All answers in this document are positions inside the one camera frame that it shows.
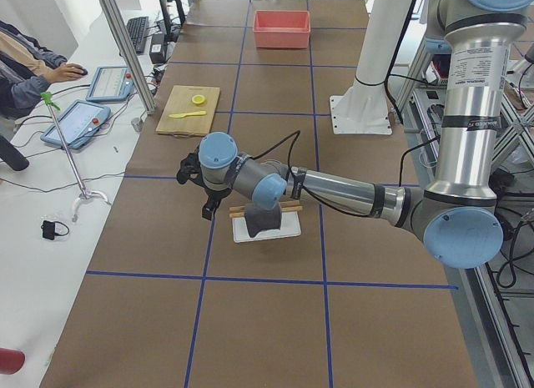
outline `yellow spoon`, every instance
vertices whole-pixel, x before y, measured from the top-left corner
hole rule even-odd
[[[169,117],[170,118],[183,118],[183,117],[188,117],[190,115],[206,115],[206,112],[205,110],[201,110],[201,111],[193,111],[191,113],[169,114]]]

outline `red object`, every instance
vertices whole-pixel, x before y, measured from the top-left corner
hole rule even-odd
[[[307,11],[256,11],[254,39],[257,48],[307,48],[310,13]]]
[[[21,369],[26,356],[20,350],[0,348],[0,374],[15,374]]]

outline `person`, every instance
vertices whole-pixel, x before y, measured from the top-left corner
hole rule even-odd
[[[13,25],[0,21],[0,113],[30,114],[52,83],[75,81],[83,67],[41,46]]]

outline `yellow lid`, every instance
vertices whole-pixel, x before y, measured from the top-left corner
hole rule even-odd
[[[198,106],[206,101],[206,97],[203,94],[195,94],[191,101]]]

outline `white desk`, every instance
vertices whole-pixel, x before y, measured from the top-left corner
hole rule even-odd
[[[138,15],[139,12],[125,12],[123,17],[127,20]],[[152,69],[148,54],[139,56],[139,60],[147,74]],[[93,23],[69,62],[82,64],[88,76],[74,83],[54,84],[49,89],[51,92],[90,83],[98,66],[124,64],[103,14]],[[85,98],[86,93],[87,89],[75,89],[53,99],[65,109],[76,98]],[[109,107],[113,114],[121,106],[123,103]],[[73,154],[83,178],[124,171],[139,136],[130,121],[143,113],[144,107],[136,95],[115,120],[108,135],[93,139]],[[32,113],[36,114],[48,115],[48,110],[40,104]],[[44,131],[50,123],[40,123],[43,121],[49,120],[28,120],[13,138],[13,144],[24,144],[34,132]],[[20,150],[30,155],[48,149],[52,147],[45,145],[36,134]],[[18,173],[1,163],[0,179],[41,189],[76,182],[62,150],[31,157],[29,161],[29,167]],[[87,186],[102,190],[113,202],[121,180],[120,177],[100,179],[87,182]],[[26,355],[26,362],[18,373],[0,375],[2,388],[39,386],[108,217],[110,206],[102,200],[93,200],[82,204],[78,222],[74,224],[70,212],[78,195],[77,185],[42,194],[0,183],[0,347],[19,349]],[[43,239],[41,224],[44,219],[64,222],[70,234],[54,241]]]

